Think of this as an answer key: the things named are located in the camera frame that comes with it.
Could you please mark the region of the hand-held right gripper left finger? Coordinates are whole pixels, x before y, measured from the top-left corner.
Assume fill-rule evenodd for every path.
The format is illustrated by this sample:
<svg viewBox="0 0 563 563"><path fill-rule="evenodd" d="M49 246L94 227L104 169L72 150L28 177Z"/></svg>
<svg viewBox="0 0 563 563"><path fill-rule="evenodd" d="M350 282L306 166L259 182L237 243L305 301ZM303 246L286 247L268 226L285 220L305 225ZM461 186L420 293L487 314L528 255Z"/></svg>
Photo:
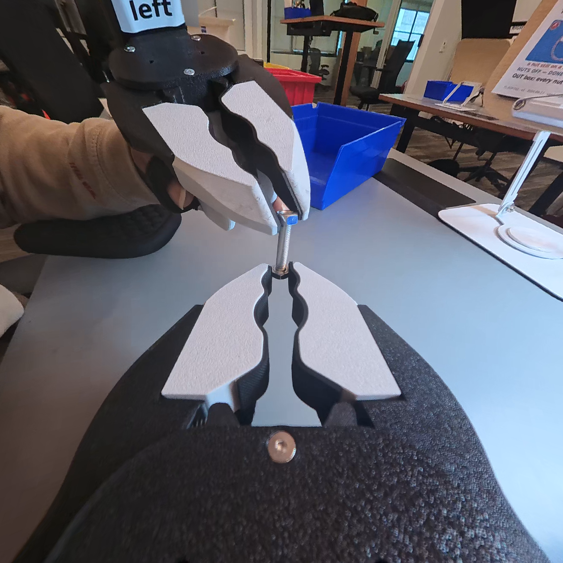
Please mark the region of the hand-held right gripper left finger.
<svg viewBox="0 0 563 563"><path fill-rule="evenodd" d="M255 309L266 295L262 282L270 273L269 265L259 264L206 300L161 390L163 397L202 400L207 407L245 407L239 381L264 355Z"/></svg>

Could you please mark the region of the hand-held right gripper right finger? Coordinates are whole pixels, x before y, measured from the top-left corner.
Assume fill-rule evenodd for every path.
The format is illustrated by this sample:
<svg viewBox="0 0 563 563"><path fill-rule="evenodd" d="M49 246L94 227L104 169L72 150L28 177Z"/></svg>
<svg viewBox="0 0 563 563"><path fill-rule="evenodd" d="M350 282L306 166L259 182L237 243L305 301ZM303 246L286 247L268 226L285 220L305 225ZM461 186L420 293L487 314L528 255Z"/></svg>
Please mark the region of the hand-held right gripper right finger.
<svg viewBox="0 0 563 563"><path fill-rule="evenodd" d="M399 397L401 390L356 301L304 264L292 267L305 309L296 334L305 368L348 400Z"/></svg>

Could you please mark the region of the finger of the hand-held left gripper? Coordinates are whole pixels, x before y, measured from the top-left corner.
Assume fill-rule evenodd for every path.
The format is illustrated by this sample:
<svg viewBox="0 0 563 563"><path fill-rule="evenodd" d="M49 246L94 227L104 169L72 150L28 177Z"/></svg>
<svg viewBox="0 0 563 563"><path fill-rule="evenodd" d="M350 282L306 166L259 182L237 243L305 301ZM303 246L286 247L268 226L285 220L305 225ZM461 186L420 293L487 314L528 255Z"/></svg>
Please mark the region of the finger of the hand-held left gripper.
<svg viewBox="0 0 563 563"><path fill-rule="evenodd" d="M180 184L198 199L210 220L224 230L239 223L267 235L278 234L278 222L257 179L214 139L201 108L165 102L143 112L171 149Z"/></svg>
<svg viewBox="0 0 563 563"><path fill-rule="evenodd" d="M306 220L310 176L293 118L256 81L229 87L220 96L220 108L222 127L243 159L243 167L299 220Z"/></svg>

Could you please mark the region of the blue plastic bin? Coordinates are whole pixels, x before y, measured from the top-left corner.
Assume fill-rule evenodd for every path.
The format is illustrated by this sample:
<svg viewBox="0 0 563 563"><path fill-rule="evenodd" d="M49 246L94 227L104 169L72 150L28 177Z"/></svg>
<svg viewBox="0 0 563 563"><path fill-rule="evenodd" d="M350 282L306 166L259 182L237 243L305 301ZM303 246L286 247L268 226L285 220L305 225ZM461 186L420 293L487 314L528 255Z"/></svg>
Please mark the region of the blue plastic bin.
<svg viewBox="0 0 563 563"><path fill-rule="evenodd" d="M326 103L292 107L311 184L323 210L380 172L405 119Z"/></svg>
<svg viewBox="0 0 563 563"><path fill-rule="evenodd" d="M450 81L427 81L423 96L436 101L447 99L447 102L457 104L465 102L473 90L472 84L458 84Z"/></svg>

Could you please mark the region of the thin silver bolt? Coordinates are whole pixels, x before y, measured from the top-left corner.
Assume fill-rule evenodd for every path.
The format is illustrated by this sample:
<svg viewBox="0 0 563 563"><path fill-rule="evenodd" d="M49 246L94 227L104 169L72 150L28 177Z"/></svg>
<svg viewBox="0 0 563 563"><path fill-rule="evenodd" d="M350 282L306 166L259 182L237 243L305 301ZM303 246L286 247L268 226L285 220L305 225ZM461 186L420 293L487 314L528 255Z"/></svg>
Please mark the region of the thin silver bolt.
<svg viewBox="0 0 563 563"><path fill-rule="evenodd" d="M272 273L278 276L278 278L283 278L287 274L289 269L288 256L291 239L291 229L292 224L283 220L280 232L278 234L276 261L274 267L272 268Z"/></svg>

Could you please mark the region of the person's left forearm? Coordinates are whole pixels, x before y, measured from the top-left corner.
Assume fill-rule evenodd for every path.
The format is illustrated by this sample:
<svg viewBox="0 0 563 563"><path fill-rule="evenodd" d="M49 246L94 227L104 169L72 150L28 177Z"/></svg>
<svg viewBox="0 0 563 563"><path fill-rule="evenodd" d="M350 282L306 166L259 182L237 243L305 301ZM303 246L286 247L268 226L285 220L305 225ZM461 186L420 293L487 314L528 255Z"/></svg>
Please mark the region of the person's left forearm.
<svg viewBox="0 0 563 563"><path fill-rule="evenodd" d="M158 200L113 121L66 124L1 106L1 228L90 220Z"/></svg>

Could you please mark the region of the person's left hand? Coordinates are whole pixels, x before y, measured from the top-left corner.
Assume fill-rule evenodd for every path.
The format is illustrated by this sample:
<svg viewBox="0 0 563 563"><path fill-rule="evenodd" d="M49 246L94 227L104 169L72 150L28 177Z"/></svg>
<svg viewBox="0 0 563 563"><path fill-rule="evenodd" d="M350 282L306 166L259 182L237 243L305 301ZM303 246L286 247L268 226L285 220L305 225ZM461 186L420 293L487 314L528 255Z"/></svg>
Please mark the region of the person's left hand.
<svg viewBox="0 0 563 563"><path fill-rule="evenodd" d="M130 147L132 160L141 178L165 207L177 213L193 207L194 196L157 157Z"/></svg>

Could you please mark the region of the red plastic bin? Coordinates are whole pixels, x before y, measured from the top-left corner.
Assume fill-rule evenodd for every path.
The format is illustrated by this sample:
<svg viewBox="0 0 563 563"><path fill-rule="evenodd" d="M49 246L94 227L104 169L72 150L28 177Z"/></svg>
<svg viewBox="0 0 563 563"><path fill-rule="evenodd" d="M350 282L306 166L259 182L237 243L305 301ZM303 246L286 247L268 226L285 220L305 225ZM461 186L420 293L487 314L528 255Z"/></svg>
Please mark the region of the red plastic bin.
<svg viewBox="0 0 563 563"><path fill-rule="evenodd" d="M320 76L268 62L264 68L281 83L291 106L313 102L315 86L321 82Z"/></svg>

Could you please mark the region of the wooden standing desk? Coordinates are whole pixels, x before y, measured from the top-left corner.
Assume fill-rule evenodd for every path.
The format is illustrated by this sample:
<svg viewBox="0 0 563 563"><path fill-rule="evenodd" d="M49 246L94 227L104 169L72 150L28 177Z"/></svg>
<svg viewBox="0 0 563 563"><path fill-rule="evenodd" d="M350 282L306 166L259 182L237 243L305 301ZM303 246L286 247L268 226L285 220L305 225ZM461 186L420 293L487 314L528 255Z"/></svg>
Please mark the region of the wooden standing desk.
<svg viewBox="0 0 563 563"><path fill-rule="evenodd" d="M302 72L306 71L308 51L312 37L327 36L332 32L344 33L344 43L341 53L341 62L338 68L333 104L346 106L360 34L376 28L383 28L385 24L383 22L327 15L311 16L307 18L286 18L281 20L281 23L287 26L286 33L288 35L302 36L304 38L301 59Z"/></svg>

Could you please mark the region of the black leaning panel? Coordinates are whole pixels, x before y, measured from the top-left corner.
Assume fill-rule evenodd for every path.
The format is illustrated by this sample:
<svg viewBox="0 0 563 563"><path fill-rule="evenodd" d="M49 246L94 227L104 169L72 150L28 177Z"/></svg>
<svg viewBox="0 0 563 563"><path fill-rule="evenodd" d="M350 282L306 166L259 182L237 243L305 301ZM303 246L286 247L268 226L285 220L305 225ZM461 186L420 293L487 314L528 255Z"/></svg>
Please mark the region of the black leaning panel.
<svg viewBox="0 0 563 563"><path fill-rule="evenodd" d="M41 1L1 1L1 61L40 116L64 123L99 117L101 90Z"/></svg>

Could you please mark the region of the black office chair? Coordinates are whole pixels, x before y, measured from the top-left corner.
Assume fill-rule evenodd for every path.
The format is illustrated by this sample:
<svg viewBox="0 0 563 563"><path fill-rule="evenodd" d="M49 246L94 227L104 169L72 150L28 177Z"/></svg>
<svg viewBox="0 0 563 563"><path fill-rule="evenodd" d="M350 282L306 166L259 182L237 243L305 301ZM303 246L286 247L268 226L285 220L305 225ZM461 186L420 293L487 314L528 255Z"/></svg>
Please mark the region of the black office chair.
<svg viewBox="0 0 563 563"><path fill-rule="evenodd" d="M377 67L372 60L366 60L359 64L360 72L368 69L369 79L367 86L355 85L350 88L350 92L359 99L357 106L359 110L369 110L371 105L379 102L380 94L397 94L399 92L396 86L398 74L405 64L414 43L414 41L399 40L383 67ZM381 73L381 78L377 87L372 87L370 84L376 72Z"/></svg>

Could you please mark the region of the white instruction sign stand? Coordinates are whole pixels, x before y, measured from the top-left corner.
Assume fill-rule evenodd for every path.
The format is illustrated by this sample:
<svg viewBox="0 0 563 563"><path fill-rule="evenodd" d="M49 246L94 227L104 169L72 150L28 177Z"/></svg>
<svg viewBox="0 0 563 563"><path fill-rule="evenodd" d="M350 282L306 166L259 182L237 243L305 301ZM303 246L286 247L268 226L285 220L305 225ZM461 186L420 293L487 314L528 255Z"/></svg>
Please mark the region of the white instruction sign stand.
<svg viewBox="0 0 563 563"><path fill-rule="evenodd" d="M562 142L562 1L542 1L485 86L502 121L531 129L532 142L499 204L442 210L440 221L562 299L562 234L515 208L519 189L547 148Z"/></svg>

